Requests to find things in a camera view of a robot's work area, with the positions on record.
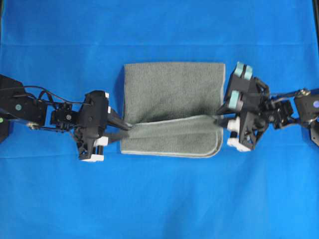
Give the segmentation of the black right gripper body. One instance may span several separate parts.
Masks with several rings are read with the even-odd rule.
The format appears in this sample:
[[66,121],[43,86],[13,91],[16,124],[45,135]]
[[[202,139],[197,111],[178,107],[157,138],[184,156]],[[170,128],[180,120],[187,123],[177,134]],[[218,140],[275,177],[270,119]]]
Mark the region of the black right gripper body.
[[231,132],[227,145],[240,152],[251,151],[269,125],[283,129],[294,124],[293,112],[286,96],[271,96],[269,86],[253,76],[253,68],[237,62],[223,104],[224,115],[235,115],[223,122]]

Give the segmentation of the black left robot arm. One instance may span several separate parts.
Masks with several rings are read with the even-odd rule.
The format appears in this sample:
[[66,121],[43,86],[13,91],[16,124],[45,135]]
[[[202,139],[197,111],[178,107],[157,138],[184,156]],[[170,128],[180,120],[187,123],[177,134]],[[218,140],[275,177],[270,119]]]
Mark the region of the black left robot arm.
[[[133,125],[124,121],[109,105],[109,94],[95,90],[84,101],[73,102],[40,87],[38,96],[26,91],[22,82],[0,77],[0,140],[10,135],[14,122],[31,130],[68,132],[74,139],[81,161],[104,160],[104,147],[128,136]],[[80,109],[74,111],[73,105]]]

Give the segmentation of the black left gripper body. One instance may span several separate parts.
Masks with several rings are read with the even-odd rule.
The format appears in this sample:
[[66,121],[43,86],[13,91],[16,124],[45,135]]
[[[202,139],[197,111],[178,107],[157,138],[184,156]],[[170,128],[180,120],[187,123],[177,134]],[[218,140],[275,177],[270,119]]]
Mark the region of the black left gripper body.
[[51,124],[57,130],[71,132],[80,160],[104,160],[103,150],[95,142],[102,137],[107,127],[108,107],[109,94],[95,90],[85,95],[79,111],[74,111],[70,104],[63,103],[51,113]]

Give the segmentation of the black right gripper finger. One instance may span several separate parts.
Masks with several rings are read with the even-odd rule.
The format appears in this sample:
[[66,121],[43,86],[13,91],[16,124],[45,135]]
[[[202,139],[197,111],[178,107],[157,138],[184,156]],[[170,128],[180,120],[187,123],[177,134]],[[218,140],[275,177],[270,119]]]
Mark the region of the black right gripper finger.
[[218,110],[216,111],[216,115],[223,115],[225,114],[225,112],[227,111],[227,104],[223,104],[222,106],[220,106],[218,108]]
[[223,116],[214,116],[214,124],[219,127],[228,127],[228,123],[230,120],[233,120],[233,118],[223,117]]

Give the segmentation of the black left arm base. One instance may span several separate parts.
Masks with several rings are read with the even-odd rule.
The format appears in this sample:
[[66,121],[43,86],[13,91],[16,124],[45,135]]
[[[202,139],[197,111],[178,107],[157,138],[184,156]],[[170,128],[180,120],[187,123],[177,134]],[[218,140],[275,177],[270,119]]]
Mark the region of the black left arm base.
[[0,119],[0,143],[2,143],[9,135],[9,122]]

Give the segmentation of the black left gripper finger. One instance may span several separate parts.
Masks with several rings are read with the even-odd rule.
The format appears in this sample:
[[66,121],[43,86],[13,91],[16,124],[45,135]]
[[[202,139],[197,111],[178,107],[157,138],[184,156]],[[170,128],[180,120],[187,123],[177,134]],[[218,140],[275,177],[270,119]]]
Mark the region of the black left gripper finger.
[[130,130],[133,125],[124,121],[118,113],[112,109],[111,107],[108,107],[108,116],[107,116],[107,125],[122,129],[122,130]]
[[117,132],[106,132],[106,137],[108,138],[108,144],[112,144],[129,137],[129,133],[126,130],[119,130]]

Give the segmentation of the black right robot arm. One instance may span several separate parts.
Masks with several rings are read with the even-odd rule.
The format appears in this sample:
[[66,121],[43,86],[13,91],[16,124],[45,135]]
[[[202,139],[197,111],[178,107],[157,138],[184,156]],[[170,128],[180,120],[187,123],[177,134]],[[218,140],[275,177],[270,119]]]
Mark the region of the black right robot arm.
[[266,83],[253,76],[253,68],[238,62],[227,85],[216,124],[228,131],[227,145],[238,151],[255,149],[269,125],[284,129],[300,125],[319,143],[319,91],[301,89],[272,94]]

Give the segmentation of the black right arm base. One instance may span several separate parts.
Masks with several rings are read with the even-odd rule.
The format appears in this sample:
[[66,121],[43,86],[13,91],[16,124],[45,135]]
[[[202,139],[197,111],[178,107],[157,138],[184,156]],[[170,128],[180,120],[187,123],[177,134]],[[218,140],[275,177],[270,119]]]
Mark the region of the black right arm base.
[[311,123],[310,135],[311,135],[312,142],[316,146],[319,146],[319,122],[318,121],[314,121]]

